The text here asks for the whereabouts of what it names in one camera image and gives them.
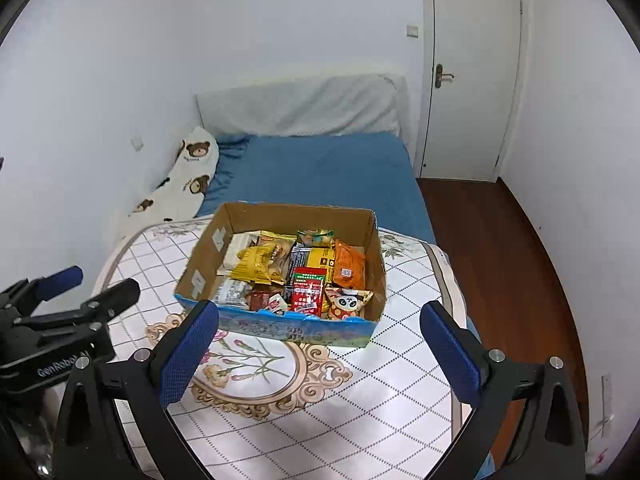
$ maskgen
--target cardboard box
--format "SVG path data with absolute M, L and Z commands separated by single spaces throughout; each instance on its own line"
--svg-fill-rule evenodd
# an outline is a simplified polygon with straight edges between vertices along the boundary
M 332 229 L 343 242 L 364 249 L 366 289 L 373 298 L 364 315 L 344 321 L 310 319 L 287 312 L 276 316 L 267 310 L 251 312 L 219 305 L 220 328 L 271 339 L 315 344 L 363 347 L 371 338 L 386 303 L 385 266 L 380 250 L 376 216 L 368 209 L 264 203 L 223 203 L 193 249 L 189 263 L 175 288 L 175 297 L 186 308 L 212 298 L 222 277 L 222 263 L 234 233 L 266 230 L 296 234 L 298 230 Z

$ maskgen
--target bed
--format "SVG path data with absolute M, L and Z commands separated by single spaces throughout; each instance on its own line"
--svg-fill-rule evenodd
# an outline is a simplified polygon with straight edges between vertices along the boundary
M 218 167 L 198 216 L 237 200 L 359 207 L 373 210 L 380 226 L 435 243 L 406 149 L 393 133 L 216 140 Z
M 123 240 L 97 280 L 95 292 L 129 277 L 141 285 L 138 304 L 110 323 L 117 356 L 127 358 L 136 348 L 153 346 L 184 318 L 173 297 L 175 283 L 221 203 L 375 211 L 389 299 L 366 348 L 297 345 L 219 331 L 190 391 L 169 407 L 217 479 L 422 478 L 468 415 L 419 332 L 420 306 L 434 299 L 449 301 L 456 321 L 473 328 L 446 257 L 429 245 L 435 243 L 431 223 L 401 135 L 398 80 L 323 78 L 306 89 L 297 85 L 293 93 L 286 84 L 274 92 L 287 100 L 284 108 L 274 106 L 273 88 L 198 96 L 219 159 L 196 218 L 150 226 Z M 378 83 L 384 88 L 367 94 Z M 336 91 L 364 104 L 353 113 L 344 111 Z M 260 120 L 250 117 L 247 123 L 247 114 L 260 107 Z M 327 107 L 338 110 L 329 120 Z M 274 131 L 287 135 L 270 135 Z M 273 384 L 244 381 L 242 374 L 231 381 L 217 375 L 236 354 L 256 362 L 281 356 Z M 158 475 L 124 401 L 118 401 L 118 410 L 142 469 Z M 491 471 L 488 462 L 478 478 Z

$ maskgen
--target door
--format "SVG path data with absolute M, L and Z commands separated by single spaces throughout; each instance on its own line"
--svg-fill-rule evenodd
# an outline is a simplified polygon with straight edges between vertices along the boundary
M 420 176 L 493 181 L 518 71 L 520 0 L 434 0 L 434 13 Z

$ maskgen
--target sticker label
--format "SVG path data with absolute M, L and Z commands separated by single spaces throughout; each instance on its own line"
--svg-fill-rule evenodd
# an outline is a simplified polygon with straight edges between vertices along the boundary
M 225 245 L 225 235 L 226 229 L 223 227 L 222 229 L 216 229 L 216 232 L 214 232 L 211 236 L 218 252 L 220 252 L 222 250 L 222 247 L 224 247 Z
M 193 285 L 193 292 L 191 293 L 191 297 L 195 300 L 204 290 L 204 286 L 207 282 L 205 281 L 202 274 L 200 274 L 199 270 L 193 271 L 193 276 L 191 277 L 191 284 Z

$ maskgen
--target mattress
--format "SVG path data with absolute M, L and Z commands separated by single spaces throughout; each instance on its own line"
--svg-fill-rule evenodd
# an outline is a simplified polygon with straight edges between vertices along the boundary
M 435 243 L 409 156 L 392 133 L 216 140 L 220 159 L 197 216 L 239 200 L 359 207 L 383 228 Z

